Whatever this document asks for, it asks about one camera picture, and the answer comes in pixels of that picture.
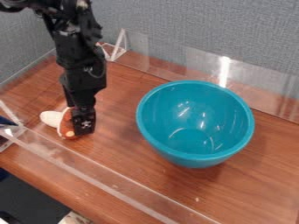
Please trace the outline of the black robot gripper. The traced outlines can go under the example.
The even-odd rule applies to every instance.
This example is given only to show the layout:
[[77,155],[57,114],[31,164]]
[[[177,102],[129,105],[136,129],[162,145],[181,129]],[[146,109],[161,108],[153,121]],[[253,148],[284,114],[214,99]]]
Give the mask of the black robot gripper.
[[106,59],[100,39],[100,31],[53,32],[55,62],[63,69],[59,84],[75,137],[94,132],[94,95],[106,87]]

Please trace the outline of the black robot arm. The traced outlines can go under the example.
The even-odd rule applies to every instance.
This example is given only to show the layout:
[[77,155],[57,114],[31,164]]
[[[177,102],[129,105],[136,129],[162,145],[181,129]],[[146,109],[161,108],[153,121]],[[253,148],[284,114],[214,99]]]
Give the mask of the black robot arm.
[[106,87],[106,59],[101,25],[90,0],[0,0],[0,11],[30,9],[42,19],[55,49],[55,63],[66,108],[43,111],[39,119],[63,139],[89,135],[96,128],[96,94]]

